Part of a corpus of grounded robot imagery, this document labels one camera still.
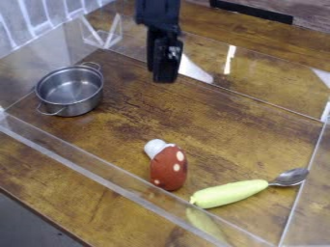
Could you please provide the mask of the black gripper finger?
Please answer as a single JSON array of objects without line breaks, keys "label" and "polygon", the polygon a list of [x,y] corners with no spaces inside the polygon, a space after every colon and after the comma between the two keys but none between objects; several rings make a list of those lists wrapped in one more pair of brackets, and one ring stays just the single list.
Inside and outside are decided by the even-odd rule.
[{"label": "black gripper finger", "polygon": [[184,42],[169,37],[156,40],[154,48],[154,81],[173,83],[178,76],[181,59],[184,52]]},{"label": "black gripper finger", "polygon": [[156,50],[156,39],[157,32],[154,29],[148,30],[148,68],[150,71],[154,70],[154,50]]}]

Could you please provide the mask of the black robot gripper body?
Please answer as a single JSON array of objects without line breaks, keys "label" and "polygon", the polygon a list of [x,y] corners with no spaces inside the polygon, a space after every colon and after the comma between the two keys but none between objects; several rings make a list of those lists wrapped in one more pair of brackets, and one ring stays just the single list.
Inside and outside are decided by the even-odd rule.
[{"label": "black robot gripper body", "polygon": [[134,19],[137,24],[181,33],[181,0],[135,0]]}]

